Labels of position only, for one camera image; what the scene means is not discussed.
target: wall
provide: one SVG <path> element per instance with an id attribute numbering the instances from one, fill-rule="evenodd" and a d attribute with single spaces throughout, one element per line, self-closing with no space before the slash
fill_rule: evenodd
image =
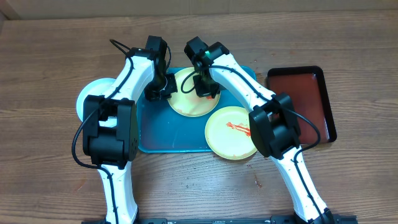
<path id="1" fill-rule="evenodd" d="M 0 0 L 9 19 L 398 9 L 398 0 Z"/>

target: blue tray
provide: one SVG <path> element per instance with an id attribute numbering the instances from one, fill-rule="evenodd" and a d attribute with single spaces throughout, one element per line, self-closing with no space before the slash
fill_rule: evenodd
<path id="1" fill-rule="evenodd" d="M 253 70 L 242 68 L 256 79 Z M 181 69 L 184 68 L 170 68 L 169 73 Z M 226 106 L 243 107 L 228 90 L 223 90 L 216 108 L 206 115 L 189 118 L 175 112 L 167 100 L 149 102 L 142 94 L 137 101 L 138 148 L 148 153 L 211 152 L 205 139 L 206 122 L 215 111 Z"/>

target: wood grain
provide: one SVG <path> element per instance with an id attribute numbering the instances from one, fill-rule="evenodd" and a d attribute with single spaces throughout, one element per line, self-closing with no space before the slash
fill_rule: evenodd
<path id="1" fill-rule="evenodd" d="M 173 67 L 196 35 L 221 41 L 263 83 L 268 69 L 320 66 L 338 139 L 305 154 L 334 213 L 361 223 L 398 219 L 398 11 L 6 21 L 0 35 L 0 223 L 79 223 L 106 213 L 93 170 L 70 154 L 75 100 L 124 65 L 108 39 L 134 47 L 160 35 Z M 85 162 L 89 158 L 79 152 Z M 293 212 L 275 165 L 212 153 L 144 154 L 133 162 L 142 217 L 267 217 Z M 259 188 L 255 177 L 262 184 Z"/>

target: yellow plate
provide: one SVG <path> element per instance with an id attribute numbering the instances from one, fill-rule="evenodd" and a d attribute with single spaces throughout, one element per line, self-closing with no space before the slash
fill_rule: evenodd
<path id="1" fill-rule="evenodd" d="M 187 94 L 181 92 L 182 81 L 193 71 L 193 68 L 184 68 L 175 74 L 175 82 L 177 84 L 178 92 L 172 93 L 172 97 L 169 99 L 169 104 L 173 110 L 181 115 L 189 117 L 203 116 L 209 113 L 216 107 L 220 100 L 220 94 L 217 94 L 216 98 L 212 99 L 210 96 L 198 97 L 195 90 Z M 185 91 L 192 89 L 193 76 L 194 75 L 185 82 Z"/>
<path id="2" fill-rule="evenodd" d="M 228 106 L 214 112 L 206 123 L 206 142 L 225 159 L 244 159 L 257 149 L 251 141 L 248 112 L 238 106 Z"/>

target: white plate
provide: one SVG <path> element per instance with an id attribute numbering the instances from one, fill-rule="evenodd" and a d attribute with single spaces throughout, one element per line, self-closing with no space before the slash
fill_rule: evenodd
<path id="1" fill-rule="evenodd" d="M 175 74 L 175 82 L 177 84 L 178 92 L 172 93 L 172 97 L 168 99 L 173 110 L 188 117 L 198 117 L 209 113 L 216 107 L 218 101 L 220 100 L 220 94 L 217 94 L 216 98 L 212 99 L 210 96 L 198 97 L 195 90 L 186 94 L 181 92 L 182 81 L 193 71 L 193 68 L 184 68 Z M 192 89 L 193 76 L 195 75 L 192 75 L 185 82 L 185 91 Z"/>
<path id="2" fill-rule="evenodd" d="M 251 141 L 248 112 L 238 106 L 228 106 L 214 112 L 206 123 L 206 142 L 225 159 L 244 159 L 257 149 Z"/>
<path id="3" fill-rule="evenodd" d="M 88 84 L 79 94 L 76 100 L 76 112 L 80 119 L 83 121 L 83 106 L 85 99 L 88 95 L 100 96 L 104 91 L 108 90 L 114 83 L 114 78 L 100 78 Z M 108 118 L 107 121 L 100 121 L 99 124 L 104 127 L 115 127 L 117 124 L 116 118 Z"/>

